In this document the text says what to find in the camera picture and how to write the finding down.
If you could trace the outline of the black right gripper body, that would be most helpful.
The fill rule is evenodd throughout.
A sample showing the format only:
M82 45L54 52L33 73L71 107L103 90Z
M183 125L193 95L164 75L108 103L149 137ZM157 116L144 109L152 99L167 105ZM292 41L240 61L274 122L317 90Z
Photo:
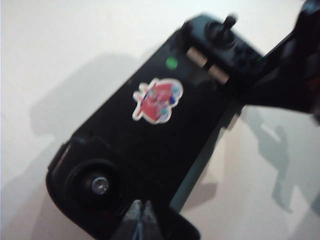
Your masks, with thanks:
M241 93L247 105L320 112L320 2L307 0L293 30L267 55L262 71Z

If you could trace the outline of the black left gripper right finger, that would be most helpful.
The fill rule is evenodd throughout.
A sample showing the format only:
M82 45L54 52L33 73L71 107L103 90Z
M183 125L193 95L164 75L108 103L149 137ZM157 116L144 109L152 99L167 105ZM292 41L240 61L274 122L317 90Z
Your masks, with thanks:
M157 216L150 200L145 202L140 218L141 240L164 240Z

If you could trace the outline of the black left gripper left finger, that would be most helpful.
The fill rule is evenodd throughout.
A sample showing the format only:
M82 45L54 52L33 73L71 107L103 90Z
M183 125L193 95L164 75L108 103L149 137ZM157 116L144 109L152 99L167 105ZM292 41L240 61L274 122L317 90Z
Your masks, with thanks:
M141 223L142 202L134 200L126 212L120 230L120 240L142 240L143 226Z

